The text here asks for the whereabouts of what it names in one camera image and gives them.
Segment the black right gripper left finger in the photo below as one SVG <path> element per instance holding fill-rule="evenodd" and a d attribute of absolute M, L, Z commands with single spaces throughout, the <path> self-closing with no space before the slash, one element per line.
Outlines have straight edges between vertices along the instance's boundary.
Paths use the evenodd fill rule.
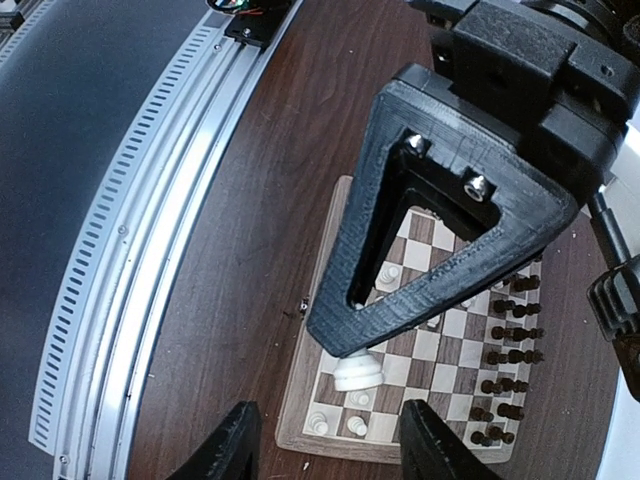
<path fill-rule="evenodd" d="M 257 479 L 262 420 L 255 401 L 238 402 L 175 479 Z"/>

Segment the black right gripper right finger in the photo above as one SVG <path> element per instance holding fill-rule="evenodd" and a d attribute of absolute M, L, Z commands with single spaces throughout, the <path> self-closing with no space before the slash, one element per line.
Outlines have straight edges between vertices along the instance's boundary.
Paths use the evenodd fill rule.
<path fill-rule="evenodd" d="M 493 472 L 472 454 L 424 400 L 404 402 L 399 431 L 404 479 L 493 478 Z"/>

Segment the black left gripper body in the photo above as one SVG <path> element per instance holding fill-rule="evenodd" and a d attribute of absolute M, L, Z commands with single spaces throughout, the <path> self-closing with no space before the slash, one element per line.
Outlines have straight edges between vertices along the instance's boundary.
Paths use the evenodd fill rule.
<path fill-rule="evenodd" d="M 639 105 L 636 1 L 432 1 L 435 70 L 542 170 L 605 170 Z"/>

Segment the wooden chess board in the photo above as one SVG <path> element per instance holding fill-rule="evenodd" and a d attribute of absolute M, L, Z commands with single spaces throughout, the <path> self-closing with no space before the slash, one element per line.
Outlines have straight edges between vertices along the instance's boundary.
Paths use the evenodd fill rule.
<path fill-rule="evenodd" d="M 370 396 L 370 403 L 363 408 L 351 403 L 351 392 L 335 390 L 332 372 L 336 359 L 301 331 L 275 430 L 277 445 L 311 455 L 396 464 L 400 460 L 402 406 L 407 400 L 424 400 L 481 462 L 507 462 L 515 442 L 482 450 L 471 447 L 465 439 L 472 425 L 469 413 L 478 372 L 472 363 L 479 359 L 483 346 L 467 337 L 468 301 L 372 348 L 371 353 L 382 364 L 384 383 L 360 390 Z M 314 435 L 307 426 L 315 411 L 327 417 L 329 431 L 324 436 Z M 350 416 L 365 420 L 365 437 L 347 429 Z"/>

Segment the white pawn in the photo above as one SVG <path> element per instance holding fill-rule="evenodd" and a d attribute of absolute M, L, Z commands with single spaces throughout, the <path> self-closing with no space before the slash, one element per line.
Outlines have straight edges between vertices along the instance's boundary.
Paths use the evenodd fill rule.
<path fill-rule="evenodd" d="M 339 392 L 367 390 L 384 383 L 382 364 L 368 349 L 340 358 L 332 375 L 335 390 Z"/>
<path fill-rule="evenodd" d="M 368 426 L 360 416 L 350 416 L 347 419 L 347 429 L 358 437 L 365 437 L 368 432 Z"/>
<path fill-rule="evenodd" d="M 349 394 L 349 399 L 358 408 L 363 408 L 370 403 L 370 396 L 366 391 L 353 391 Z"/>

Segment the white rook chess piece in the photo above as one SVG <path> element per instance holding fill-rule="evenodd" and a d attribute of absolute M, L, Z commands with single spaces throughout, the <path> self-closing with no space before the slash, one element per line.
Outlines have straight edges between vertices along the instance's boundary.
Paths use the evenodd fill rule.
<path fill-rule="evenodd" d="M 326 415 L 321 411 L 310 414 L 307 426 L 314 435 L 324 436 L 329 431 L 329 424 Z"/>

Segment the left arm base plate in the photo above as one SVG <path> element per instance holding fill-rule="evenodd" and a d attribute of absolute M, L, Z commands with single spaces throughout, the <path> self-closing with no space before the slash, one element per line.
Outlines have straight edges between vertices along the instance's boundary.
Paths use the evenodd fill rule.
<path fill-rule="evenodd" d="M 244 45 L 266 49 L 289 13 L 291 0 L 206 0 L 213 11 L 232 17 L 224 35 Z"/>

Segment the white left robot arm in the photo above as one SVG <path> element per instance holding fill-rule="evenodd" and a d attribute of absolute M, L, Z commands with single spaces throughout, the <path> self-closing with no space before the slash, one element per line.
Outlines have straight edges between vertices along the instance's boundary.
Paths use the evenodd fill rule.
<path fill-rule="evenodd" d="M 639 104 L 635 1 L 416 1 L 433 64 L 376 96 L 343 219 L 307 317 L 344 358 L 531 262 L 595 195 Z M 368 295 L 408 210 L 465 245 Z"/>

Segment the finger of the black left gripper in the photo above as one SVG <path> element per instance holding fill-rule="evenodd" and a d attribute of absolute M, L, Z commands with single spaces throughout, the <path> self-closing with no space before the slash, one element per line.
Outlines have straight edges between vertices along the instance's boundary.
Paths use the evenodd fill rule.
<path fill-rule="evenodd" d="M 573 196 L 513 134 L 402 68 L 375 97 L 309 334 L 331 355 L 378 345 L 522 269 L 575 218 Z M 399 286 L 379 284 L 388 265 Z"/>

